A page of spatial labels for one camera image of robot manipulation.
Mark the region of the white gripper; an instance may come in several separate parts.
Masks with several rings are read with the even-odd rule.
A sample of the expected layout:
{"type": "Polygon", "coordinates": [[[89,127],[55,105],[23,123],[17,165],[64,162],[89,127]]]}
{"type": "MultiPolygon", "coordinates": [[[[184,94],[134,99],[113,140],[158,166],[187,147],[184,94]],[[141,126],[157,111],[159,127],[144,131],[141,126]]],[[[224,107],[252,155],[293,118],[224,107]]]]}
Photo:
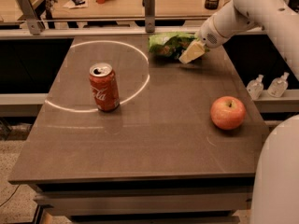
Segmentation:
{"type": "Polygon", "coordinates": [[[206,45],[210,49],[221,46],[231,37],[230,23],[220,14],[208,18],[195,33],[199,40],[193,42],[178,58],[181,63],[190,63],[206,53],[206,45]]]}

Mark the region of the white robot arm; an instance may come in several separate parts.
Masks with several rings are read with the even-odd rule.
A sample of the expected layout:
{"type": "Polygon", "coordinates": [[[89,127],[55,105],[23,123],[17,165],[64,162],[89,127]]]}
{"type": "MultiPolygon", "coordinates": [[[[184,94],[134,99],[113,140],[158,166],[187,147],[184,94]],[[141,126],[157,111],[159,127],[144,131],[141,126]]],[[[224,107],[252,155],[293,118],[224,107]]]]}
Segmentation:
{"type": "MultiPolygon", "coordinates": [[[[231,0],[195,33],[208,48],[233,35],[263,27],[295,75],[299,75],[299,14],[289,0],[231,0]]],[[[299,116],[267,137],[257,165],[250,224],[299,224],[299,116]]]]}

